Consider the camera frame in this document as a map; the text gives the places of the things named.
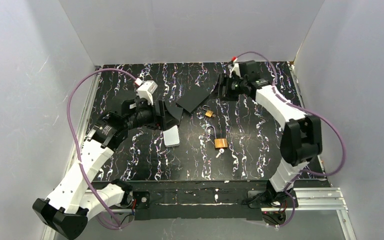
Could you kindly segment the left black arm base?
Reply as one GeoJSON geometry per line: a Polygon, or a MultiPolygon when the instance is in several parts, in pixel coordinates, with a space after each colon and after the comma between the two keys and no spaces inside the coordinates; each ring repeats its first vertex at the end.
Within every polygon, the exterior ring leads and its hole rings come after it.
{"type": "Polygon", "coordinates": [[[148,191],[132,191],[124,196],[120,203],[113,205],[111,209],[117,217],[120,217],[121,228],[130,224],[139,215],[139,211],[148,210],[151,205],[150,200],[148,191]]]}

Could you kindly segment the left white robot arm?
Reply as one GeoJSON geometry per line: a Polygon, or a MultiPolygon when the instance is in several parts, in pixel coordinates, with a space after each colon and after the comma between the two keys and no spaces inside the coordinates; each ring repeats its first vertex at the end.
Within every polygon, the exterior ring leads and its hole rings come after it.
{"type": "Polygon", "coordinates": [[[166,131],[177,127],[182,115],[181,107],[164,100],[149,103],[138,96],[109,108],[99,116],[83,144],[75,144],[77,162],[46,198],[35,200],[34,212],[45,225],[68,240],[80,236],[89,220],[113,206],[133,212],[137,201],[130,184],[113,180],[96,189],[93,179],[127,139],[130,130],[146,127],[166,131]]]}

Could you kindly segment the small brass padlock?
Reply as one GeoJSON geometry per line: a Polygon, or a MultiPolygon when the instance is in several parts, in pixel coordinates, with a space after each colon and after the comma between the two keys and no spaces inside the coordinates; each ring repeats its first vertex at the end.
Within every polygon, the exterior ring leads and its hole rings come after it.
{"type": "Polygon", "coordinates": [[[209,106],[208,105],[203,105],[202,106],[202,109],[204,111],[204,115],[208,118],[215,118],[215,114],[212,110],[210,110],[209,106]]]}

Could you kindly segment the large brass padlock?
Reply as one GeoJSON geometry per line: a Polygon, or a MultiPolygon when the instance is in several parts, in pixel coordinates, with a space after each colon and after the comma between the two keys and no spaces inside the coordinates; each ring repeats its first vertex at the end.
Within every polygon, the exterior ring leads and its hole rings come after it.
{"type": "Polygon", "coordinates": [[[219,137],[218,132],[216,131],[216,128],[213,125],[206,126],[205,132],[207,139],[210,139],[211,136],[213,136],[214,148],[216,150],[227,149],[229,147],[227,139],[225,137],[219,137]]]}

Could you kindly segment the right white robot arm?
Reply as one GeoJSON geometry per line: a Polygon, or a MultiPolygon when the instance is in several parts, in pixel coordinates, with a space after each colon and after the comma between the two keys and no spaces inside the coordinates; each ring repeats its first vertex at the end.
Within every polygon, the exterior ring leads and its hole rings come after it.
{"type": "Polygon", "coordinates": [[[281,161],[267,188],[272,193],[288,191],[299,173],[323,149],[321,120],[293,107],[273,80],[262,77],[254,60],[227,64],[229,72],[218,76],[213,95],[221,101],[237,101],[245,95],[264,107],[282,127],[281,161]]]}

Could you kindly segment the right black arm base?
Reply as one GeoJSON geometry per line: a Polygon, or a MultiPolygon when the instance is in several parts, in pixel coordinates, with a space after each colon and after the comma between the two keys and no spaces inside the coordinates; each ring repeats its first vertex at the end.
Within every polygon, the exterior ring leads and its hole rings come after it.
{"type": "Polygon", "coordinates": [[[251,209],[262,210],[262,217],[269,227],[280,228],[289,223],[299,206],[293,190],[250,190],[241,204],[251,209]]]}

